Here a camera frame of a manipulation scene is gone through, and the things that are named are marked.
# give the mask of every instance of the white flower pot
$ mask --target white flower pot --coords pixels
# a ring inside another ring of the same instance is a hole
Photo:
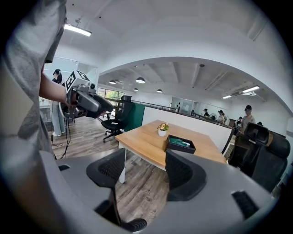
[[[161,131],[160,129],[158,129],[158,131],[157,131],[158,133],[159,133],[159,136],[160,137],[163,137],[163,136],[165,136],[166,135],[166,133],[167,133],[167,131]]]

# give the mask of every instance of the wooden desk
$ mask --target wooden desk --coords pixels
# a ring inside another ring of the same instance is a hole
[[[163,123],[161,120],[155,120],[149,124],[116,136],[116,139],[119,141],[119,148],[125,148],[156,167],[165,170],[166,153],[164,150],[166,148],[166,139],[168,135],[171,134],[191,140],[196,148],[194,155],[226,163],[224,156],[219,152],[218,148],[207,135],[169,124],[170,128],[167,134],[164,137],[160,137],[157,132],[157,127],[161,123]],[[125,169],[119,181],[124,183]]]

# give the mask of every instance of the chair headrest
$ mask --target chair headrest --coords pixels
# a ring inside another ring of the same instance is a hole
[[[267,144],[269,141],[270,131],[261,125],[249,122],[244,131],[244,135],[248,136],[254,141]]]
[[[132,98],[132,96],[123,95],[121,97],[121,100],[126,101],[126,102],[131,102],[131,98]]]
[[[284,137],[273,133],[273,140],[268,147],[268,150],[279,156],[280,158],[288,157],[290,153],[290,143]]]

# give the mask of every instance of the potted plant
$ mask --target potted plant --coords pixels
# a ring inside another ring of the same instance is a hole
[[[166,135],[167,130],[169,129],[168,123],[162,123],[158,127],[158,134],[160,137],[163,137]]]

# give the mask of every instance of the office chair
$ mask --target office chair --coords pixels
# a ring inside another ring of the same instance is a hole
[[[115,119],[109,119],[102,121],[102,125],[109,129],[110,131],[106,131],[105,134],[110,133],[107,137],[103,139],[103,142],[105,143],[105,139],[117,136],[121,134],[122,132],[120,129],[124,129],[128,124],[128,115],[134,106],[134,103],[131,102],[131,96],[122,96],[121,101],[118,102],[118,106],[116,107],[116,114]]]
[[[252,176],[261,147],[269,140],[269,130],[263,126],[249,123],[244,134],[237,134],[235,146],[228,163],[239,167],[248,176]]]
[[[269,192],[272,192],[287,167],[289,154],[290,143],[288,140],[273,133],[271,144],[263,146],[259,150],[251,178]]]

